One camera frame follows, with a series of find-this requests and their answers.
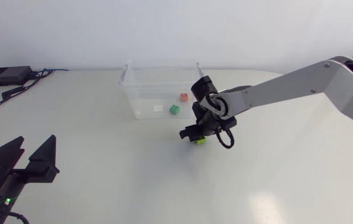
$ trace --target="plastic container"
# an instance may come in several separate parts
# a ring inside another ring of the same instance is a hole
[[[128,61],[120,85],[137,119],[190,118],[195,101],[190,89],[202,76],[195,60]],[[187,93],[187,101],[181,93]],[[172,105],[180,107],[178,114],[169,112]]]

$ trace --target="white table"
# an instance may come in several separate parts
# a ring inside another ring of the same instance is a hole
[[[17,168],[57,137],[60,174],[27,184],[13,212],[31,224],[353,223],[353,120],[325,96],[238,115],[228,150],[215,136],[181,140],[194,118],[135,119],[120,73],[55,72],[0,106],[0,146],[25,138]],[[205,74],[219,90],[278,76]]]

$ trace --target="white wall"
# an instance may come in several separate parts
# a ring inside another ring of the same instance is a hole
[[[285,73],[336,55],[353,56],[353,0],[0,0],[0,67],[196,58]]]

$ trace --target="small block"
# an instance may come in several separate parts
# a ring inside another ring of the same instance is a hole
[[[163,105],[154,105],[153,112],[162,112],[163,110]]]
[[[178,112],[179,112],[180,110],[181,110],[180,107],[178,107],[178,106],[176,106],[176,105],[172,105],[171,108],[169,109],[169,112],[170,112],[171,114],[176,115],[176,114],[178,114]]]
[[[206,138],[204,136],[201,136],[200,139],[196,140],[195,143],[197,144],[204,144],[206,142]]]
[[[181,101],[187,101],[189,100],[189,96],[187,93],[181,93]]]

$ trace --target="power adapter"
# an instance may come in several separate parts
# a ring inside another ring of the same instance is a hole
[[[30,66],[0,68],[0,86],[24,85],[32,72]]]

